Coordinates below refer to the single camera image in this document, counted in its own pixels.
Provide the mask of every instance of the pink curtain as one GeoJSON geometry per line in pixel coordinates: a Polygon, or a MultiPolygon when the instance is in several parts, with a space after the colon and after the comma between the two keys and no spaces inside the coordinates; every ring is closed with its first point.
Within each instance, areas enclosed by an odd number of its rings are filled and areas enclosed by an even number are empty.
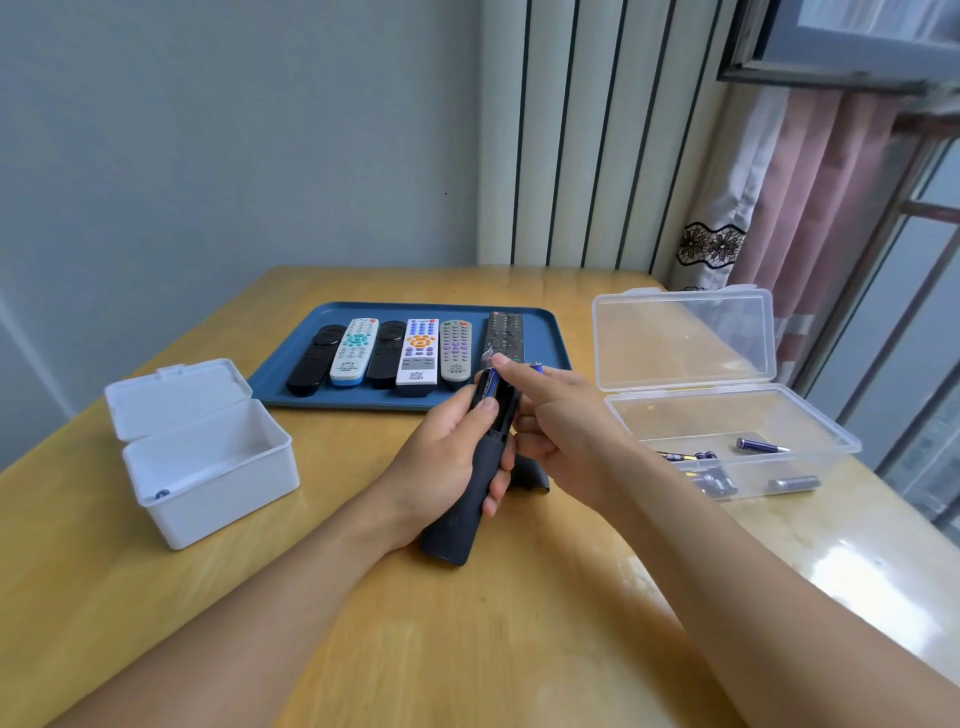
{"type": "Polygon", "coordinates": [[[778,381],[789,381],[833,259],[880,163],[902,99],[792,89],[751,226],[728,284],[773,292],[778,381]]]}

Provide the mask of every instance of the white radiator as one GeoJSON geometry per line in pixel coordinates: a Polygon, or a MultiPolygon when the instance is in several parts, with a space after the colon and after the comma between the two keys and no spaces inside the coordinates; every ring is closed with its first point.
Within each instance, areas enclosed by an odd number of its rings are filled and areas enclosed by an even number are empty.
{"type": "Polygon", "coordinates": [[[479,263],[665,277],[734,5],[483,0],[479,263]]]}

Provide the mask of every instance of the white remote control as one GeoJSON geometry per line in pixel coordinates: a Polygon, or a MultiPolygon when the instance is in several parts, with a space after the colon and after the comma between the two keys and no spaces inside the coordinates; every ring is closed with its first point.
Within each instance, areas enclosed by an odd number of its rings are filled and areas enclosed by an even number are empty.
{"type": "Polygon", "coordinates": [[[440,376],[451,384],[470,379],[472,343],[473,327],[469,321],[444,321],[440,326],[440,376]]]}
{"type": "Polygon", "coordinates": [[[363,381],[379,327],[380,322],[376,319],[353,319],[350,322],[340,340],[337,355],[333,357],[331,382],[338,387],[352,387],[363,381]]]}
{"type": "Polygon", "coordinates": [[[439,346],[437,319],[410,319],[403,337],[403,356],[396,370],[396,391],[404,397],[426,397],[437,388],[439,346]]]}

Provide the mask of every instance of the wooden table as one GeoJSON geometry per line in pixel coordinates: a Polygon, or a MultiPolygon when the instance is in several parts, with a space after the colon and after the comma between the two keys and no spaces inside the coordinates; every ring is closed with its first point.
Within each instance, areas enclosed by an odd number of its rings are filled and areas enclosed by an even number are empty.
{"type": "MultiPolygon", "coordinates": [[[[551,309],[574,367],[592,376],[591,300],[651,284],[638,273],[555,268],[277,268],[138,374],[225,356],[249,376],[320,303],[412,302],[430,290],[438,303],[551,309]]],[[[0,726],[43,725],[276,558],[369,483],[420,420],[274,413],[294,437],[302,486],[180,552],[134,502],[102,400],[0,475],[0,726]]],[[[849,458],[813,494],[725,507],[804,576],[960,680],[960,552],[866,468],[849,458]]],[[[460,570],[413,549],[377,565],[277,721],[638,724],[740,719],[634,554],[559,490],[510,494],[460,570]]]]}

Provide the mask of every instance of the curtain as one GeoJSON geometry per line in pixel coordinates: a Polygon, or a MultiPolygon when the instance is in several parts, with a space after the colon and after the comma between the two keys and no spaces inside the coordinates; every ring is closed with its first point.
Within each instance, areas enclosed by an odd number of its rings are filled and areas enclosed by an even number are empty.
{"type": "Polygon", "coordinates": [[[731,103],[669,287],[770,290],[777,381],[789,382],[902,99],[761,87],[731,103]]]}

